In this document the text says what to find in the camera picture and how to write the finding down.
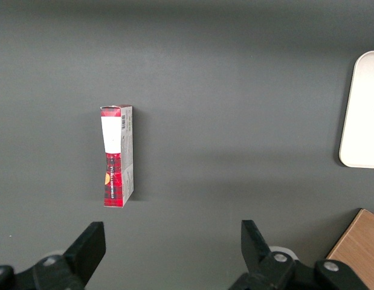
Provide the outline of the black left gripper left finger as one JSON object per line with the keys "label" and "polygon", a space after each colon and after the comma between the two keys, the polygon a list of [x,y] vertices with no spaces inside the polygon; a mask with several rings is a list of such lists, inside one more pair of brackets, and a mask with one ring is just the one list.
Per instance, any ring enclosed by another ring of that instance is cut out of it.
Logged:
{"label": "black left gripper left finger", "polygon": [[0,289],[85,289],[106,252],[103,222],[92,222],[63,254],[50,254],[25,271],[0,265]]}

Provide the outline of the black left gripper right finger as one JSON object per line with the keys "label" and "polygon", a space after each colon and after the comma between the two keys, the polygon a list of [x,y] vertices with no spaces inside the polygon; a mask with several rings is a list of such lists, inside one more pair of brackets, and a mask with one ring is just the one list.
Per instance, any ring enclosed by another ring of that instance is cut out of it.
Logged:
{"label": "black left gripper right finger", "polygon": [[354,270],[337,260],[309,267],[283,251],[272,251],[252,220],[241,223],[241,252],[248,271],[230,289],[367,289]]}

